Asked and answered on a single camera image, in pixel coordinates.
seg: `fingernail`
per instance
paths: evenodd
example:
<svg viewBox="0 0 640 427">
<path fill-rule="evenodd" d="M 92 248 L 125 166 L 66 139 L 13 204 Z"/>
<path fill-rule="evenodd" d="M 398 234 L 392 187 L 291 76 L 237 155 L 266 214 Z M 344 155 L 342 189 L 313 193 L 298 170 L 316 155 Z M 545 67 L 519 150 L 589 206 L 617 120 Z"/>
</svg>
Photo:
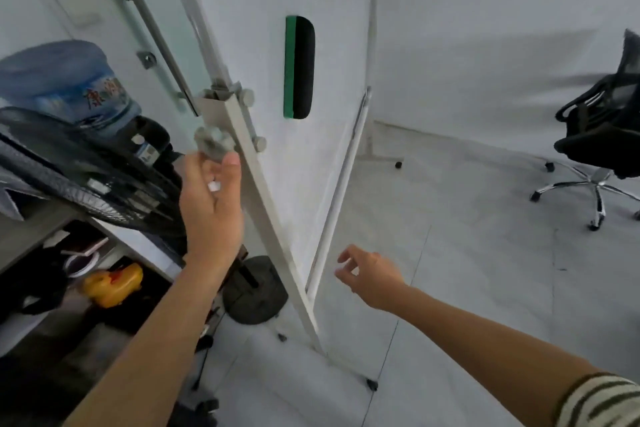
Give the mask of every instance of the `fingernail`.
<svg viewBox="0 0 640 427">
<path fill-rule="evenodd" d="M 240 165 L 240 156 L 238 155 L 237 152 L 234 151 L 229 151 L 227 152 L 227 155 L 225 155 L 225 158 L 223 159 L 223 163 L 224 164 L 229 164 L 229 165 Z"/>
</svg>

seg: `striped sleeve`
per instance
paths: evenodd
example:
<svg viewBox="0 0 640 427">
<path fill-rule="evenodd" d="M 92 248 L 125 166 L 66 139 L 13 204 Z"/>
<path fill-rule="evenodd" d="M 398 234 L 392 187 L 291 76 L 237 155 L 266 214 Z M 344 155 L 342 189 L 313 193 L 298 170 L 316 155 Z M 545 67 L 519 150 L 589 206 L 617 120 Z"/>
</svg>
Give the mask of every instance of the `striped sleeve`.
<svg viewBox="0 0 640 427">
<path fill-rule="evenodd" d="M 598 373 L 572 386 L 561 400 L 556 427 L 640 427 L 640 386 Z"/>
</svg>

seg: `black office chair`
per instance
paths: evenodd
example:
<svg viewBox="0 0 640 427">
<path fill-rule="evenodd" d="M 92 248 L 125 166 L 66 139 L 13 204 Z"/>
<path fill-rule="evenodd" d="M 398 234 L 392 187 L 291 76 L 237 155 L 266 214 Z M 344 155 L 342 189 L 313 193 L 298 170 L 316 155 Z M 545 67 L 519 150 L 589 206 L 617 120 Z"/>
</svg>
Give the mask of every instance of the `black office chair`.
<svg viewBox="0 0 640 427">
<path fill-rule="evenodd" d="M 640 176 L 640 36 L 627 29 L 618 72 L 605 76 L 588 92 L 567 103 L 556 113 L 556 120 L 566 124 L 566 137 L 558 140 L 554 148 L 571 160 L 598 169 L 587 174 L 558 162 L 582 180 L 542 187 L 534 191 L 530 200 L 537 203 L 542 193 L 560 187 L 588 186 L 596 199 L 595 219 L 588 228 L 599 230 L 605 218 L 601 190 L 640 201 L 635 194 L 607 184 L 612 174 L 620 179 Z M 548 172 L 556 169 L 553 162 L 547 162 L 545 167 Z M 634 218 L 640 220 L 640 211 Z"/>
</svg>

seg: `blue water jug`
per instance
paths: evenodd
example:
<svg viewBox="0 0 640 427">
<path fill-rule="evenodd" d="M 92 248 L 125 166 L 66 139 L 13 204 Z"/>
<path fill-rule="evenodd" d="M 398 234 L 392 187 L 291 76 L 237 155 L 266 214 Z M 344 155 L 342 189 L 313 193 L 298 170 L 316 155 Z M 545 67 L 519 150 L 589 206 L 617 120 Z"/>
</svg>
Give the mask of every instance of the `blue water jug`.
<svg viewBox="0 0 640 427">
<path fill-rule="evenodd" d="M 0 97 L 10 105 L 47 113 L 114 135 L 140 114 L 140 106 L 92 42 L 50 42 L 0 60 Z"/>
</svg>

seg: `door handle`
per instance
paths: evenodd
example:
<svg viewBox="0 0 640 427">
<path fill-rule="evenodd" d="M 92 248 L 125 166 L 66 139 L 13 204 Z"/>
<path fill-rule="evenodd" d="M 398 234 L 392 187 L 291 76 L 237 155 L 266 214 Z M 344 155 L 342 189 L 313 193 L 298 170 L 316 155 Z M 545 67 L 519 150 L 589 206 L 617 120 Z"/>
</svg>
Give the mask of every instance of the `door handle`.
<svg viewBox="0 0 640 427">
<path fill-rule="evenodd" d="M 196 115 L 196 117 L 199 117 L 200 113 L 198 112 L 198 109 L 195 105 L 195 100 L 193 98 L 193 95 L 191 94 L 191 91 L 189 90 L 187 81 L 184 79 L 184 75 L 180 71 L 178 63 L 176 63 L 175 58 L 173 57 L 173 54 L 169 49 L 169 46 L 164 40 L 162 32 L 160 32 L 160 27 L 158 27 L 158 24 L 156 24 L 156 20 L 154 19 L 151 10 L 149 10 L 147 2 L 145 2 L 145 0 L 129 1 L 133 2 L 133 4 L 136 6 L 136 9 L 140 13 L 140 17 L 142 18 L 142 21 L 145 23 L 145 26 L 147 26 L 149 34 L 151 34 L 151 38 L 153 38 L 154 42 L 156 43 L 156 46 L 160 51 L 160 54 L 162 55 L 166 65 L 168 66 L 169 71 L 173 75 L 175 82 L 178 84 L 178 88 L 180 89 L 178 97 L 185 99 L 193 114 Z"/>
</svg>

